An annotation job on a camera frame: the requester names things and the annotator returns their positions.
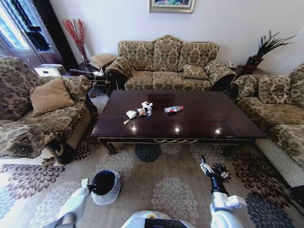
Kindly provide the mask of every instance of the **throw pillow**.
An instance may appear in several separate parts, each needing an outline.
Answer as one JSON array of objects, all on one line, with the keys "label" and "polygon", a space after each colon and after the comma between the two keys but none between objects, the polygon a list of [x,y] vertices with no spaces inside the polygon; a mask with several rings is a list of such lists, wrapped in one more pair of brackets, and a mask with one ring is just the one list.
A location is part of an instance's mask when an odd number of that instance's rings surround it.
[{"label": "throw pillow", "polygon": [[62,77],[32,88],[30,99],[33,106],[33,116],[74,104],[63,84]]},{"label": "throw pillow", "polygon": [[90,57],[90,64],[97,69],[102,69],[102,67],[105,67],[109,64],[111,64],[114,60],[116,59],[116,56],[107,54],[107,53],[102,53],[98,55],[94,55]]},{"label": "throw pillow", "polygon": [[184,65],[184,78],[208,79],[205,71],[201,67]]},{"label": "throw pillow", "polygon": [[267,75],[259,79],[258,92],[264,104],[290,104],[289,89],[289,77]]}]

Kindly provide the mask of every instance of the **floral patterned sofa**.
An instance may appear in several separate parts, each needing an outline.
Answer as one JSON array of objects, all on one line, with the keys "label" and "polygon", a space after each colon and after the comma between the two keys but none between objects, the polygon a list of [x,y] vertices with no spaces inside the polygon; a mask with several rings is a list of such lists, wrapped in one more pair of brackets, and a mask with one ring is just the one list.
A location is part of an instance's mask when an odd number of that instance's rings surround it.
[{"label": "floral patterned sofa", "polygon": [[[284,89],[285,104],[265,104],[261,100],[262,75],[244,75],[229,87],[229,96],[268,135],[256,145],[282,174],[291,187],[304,185],[304,63],[289,76],[273,78],[267,91]],[[285,80],[286,88],[277,83]]]},{"label": "floral patterned sofa", "polygon": [[84,76],[64,77],[74,105],[33,117],[29,91],[55,77],[39,77],[22,60],[0,58],[0,156],[36,158],[50,145],[61,163],[73,159],[82,134],[96,114]]},{"label": "floral patterned sofa", "polygon": [[169,35],[152,42],[120,41],[120,57],[104,71],[110,91],[223,91],[236,74],[214,60],[218,48],[212,42],[181,42]]}]

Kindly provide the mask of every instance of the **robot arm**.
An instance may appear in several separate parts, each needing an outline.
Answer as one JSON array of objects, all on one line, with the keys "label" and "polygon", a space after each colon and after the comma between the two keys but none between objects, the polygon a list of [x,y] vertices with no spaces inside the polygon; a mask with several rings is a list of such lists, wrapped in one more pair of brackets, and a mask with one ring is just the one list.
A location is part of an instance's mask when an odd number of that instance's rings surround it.
[{"label": "robot arm", "polygon": [[87,188],[89,179],[83,179],[82,187],[77,189],[65,202],[58,213],[57,220],[44,226],[43,228],[73,228],[84,215],[86,201],[90,194]]},{"label": "robot arm", "polygon": [[233,215],[233,210],[246,206],[245,200],[235,195],[229,197],[223,184],[223,178],[214,173],[206,163],[204,155],[202,155],[200,167],[210,178],[212,185],[212,203],[210,204],[212,216],[211,228],[243,228],[238,218]]}]

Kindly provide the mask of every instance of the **armchair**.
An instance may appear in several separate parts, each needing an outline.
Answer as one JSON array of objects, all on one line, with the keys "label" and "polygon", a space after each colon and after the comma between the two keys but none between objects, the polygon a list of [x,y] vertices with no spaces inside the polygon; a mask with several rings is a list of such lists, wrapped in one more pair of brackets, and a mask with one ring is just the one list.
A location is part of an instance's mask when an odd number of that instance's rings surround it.
[{"label": "armchair", "polygon": [[34,116],[30,90],[56,77],[39,77],[15,57],[0,58],[0,68],[0,156],[36,158],[49,145],[57,151],[59,162],[72,161],[74,149],[97,111],[87,96],[88,79],[64,77],[74,105]]},{"label": "armchair", "polygon": [[[264,86],[265,78],[269,84]],[[264,93],[286,94],[268,102]],[[304,185],[304,64],[289,76],[244,75],[229,87],[229,96],[265,133],[256,145],[291,187]]]}]

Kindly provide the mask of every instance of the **picture frame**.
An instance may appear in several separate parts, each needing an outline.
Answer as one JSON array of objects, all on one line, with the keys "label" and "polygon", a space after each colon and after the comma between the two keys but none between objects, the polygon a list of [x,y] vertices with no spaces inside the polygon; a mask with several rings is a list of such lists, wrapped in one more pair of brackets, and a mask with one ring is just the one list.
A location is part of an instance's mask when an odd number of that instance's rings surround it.
[{"label": "picture frame", "polygon": [[149,0],[150,12],[192,13],[195,0]]}]

